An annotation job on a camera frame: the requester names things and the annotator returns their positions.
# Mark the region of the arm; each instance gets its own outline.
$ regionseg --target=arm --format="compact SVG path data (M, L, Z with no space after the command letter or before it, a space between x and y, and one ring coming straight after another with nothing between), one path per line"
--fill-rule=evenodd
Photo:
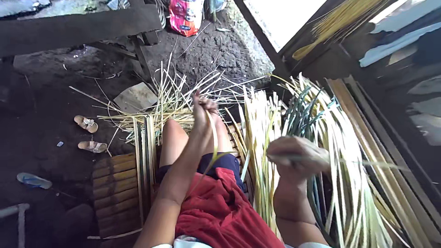
M293 162L286 155L324 158L327 151L299 137L281 137L268 148L268 157L277 164L279 184L274 193L274 212L283 241L298 247L306 242L327 244L316 227L315 217L306 196L306 180L329 167L326 159Z
M204 147L209 141L211 127L206 120L205 110L216 113L217 106L211 101L199 102L194 96L194 128L178 159L168 170L158 190L141 234L134 248L149 248L159 244L173 244L176 221L193 180Z

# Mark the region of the dark blue shorts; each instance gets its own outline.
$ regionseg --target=dark blue shorts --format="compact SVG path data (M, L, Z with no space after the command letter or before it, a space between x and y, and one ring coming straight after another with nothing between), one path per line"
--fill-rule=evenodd
M213 157L213 153L208 153L202 156L201 161L199 162L198 169L196 172L203 174L205 170L207 169L208 164L211 161L211 158ZM167 173L168 169L171 167L171 165L165 165L158 169L156 172L156 182L161 183L162 179L164 178L165 174ZM214 165L210 168L210 170L207 172L207 176L210 176L214 179L218 179L216 175L215 168L226 168L230 169L234 172L234 177L236 179L236 184L239 186L239 188L244 191L245 187L243 185L242 180L240 179L240 167L239 167L239 160L231 154L226 154L214 162Z

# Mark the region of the dirt floor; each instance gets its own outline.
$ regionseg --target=dirt floor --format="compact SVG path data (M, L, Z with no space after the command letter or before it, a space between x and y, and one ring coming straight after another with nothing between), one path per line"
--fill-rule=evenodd
M265 69L255 66L253 61L256 58L250 55L235 31L237 22L228 20L227 15L221 16L221 24L204 21L201 28L205 29L197 37L185 38L171 30L159 32L159 44L146 48L150 69L158 68L173 51L172 62L178 72L187 75L189 83L196 82L213 69L225 70L224 75L236 82L260 76ZM216 31L218 27L231 27L233 31ZM111 43L132 50L126 38ZM69 209L81 203L92 206L92 167L95 161L108 157L108 154L80 150L77 144L92 139L109 143L115 132L109 122L96 118L99 129L93 135L73 122L75 115L96 117L107 115L107 110L93 107L100 104L69 86L105 101L95 80L84 76L102 79L98 83L111 99L141 80L132 72L129 59L89 46L17 56L14 67L16 71L8 87L13 97L2 104L0 117L3 130L0 208L29 203L26 247L60 247L57 241L61 239L59 242L63 243L63 237L57 233L60 229L58 223ZM257 82L259 85L264 83L265 79ZM132 145L119 140L126 135L119 132L113 140L109 148L113 155L134 150ZM64 145L57 147L59 141ZM27 187L16 179L20 172L48 179L53 182L53 187L49 190ZM0 222L0 248L16 247L17 215ZM86 239L87 235L97 235L96 224L82 227L82 230L75 242L63 247L96 247L99 244Z

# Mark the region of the red plastic bag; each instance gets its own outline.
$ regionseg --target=red plastic bag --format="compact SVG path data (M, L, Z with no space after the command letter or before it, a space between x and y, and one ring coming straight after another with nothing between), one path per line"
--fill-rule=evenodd
M204 0L170 0L170 24L178 33L189 37L201 27Z

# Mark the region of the beige sandal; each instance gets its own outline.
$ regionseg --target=beige sandal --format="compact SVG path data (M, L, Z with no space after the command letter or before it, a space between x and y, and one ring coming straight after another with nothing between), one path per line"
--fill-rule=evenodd
M98 130L98 124L92 119L87 119L84 116L77 115L75 116L74 121L78 124L78 126L86 129L90 133L94 133Z
M93 153L101 153L107 149L107 144L98 143L96 141L81 141L78 143L78 148L88 150Z

